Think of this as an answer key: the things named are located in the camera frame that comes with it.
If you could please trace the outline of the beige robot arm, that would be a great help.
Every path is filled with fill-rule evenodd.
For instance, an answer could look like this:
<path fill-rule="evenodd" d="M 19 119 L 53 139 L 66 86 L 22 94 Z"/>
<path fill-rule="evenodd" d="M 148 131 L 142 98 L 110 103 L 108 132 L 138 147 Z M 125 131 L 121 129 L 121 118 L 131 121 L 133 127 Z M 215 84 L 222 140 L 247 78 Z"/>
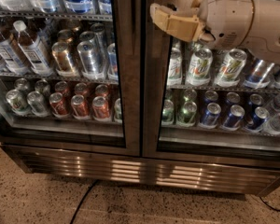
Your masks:
<path fill-rule="evenodd" d="M 153 3 L 152 22 L 177 39 L 210 49 L 248 49 L 280 65 L 280 0 L 167 0 Z"/>

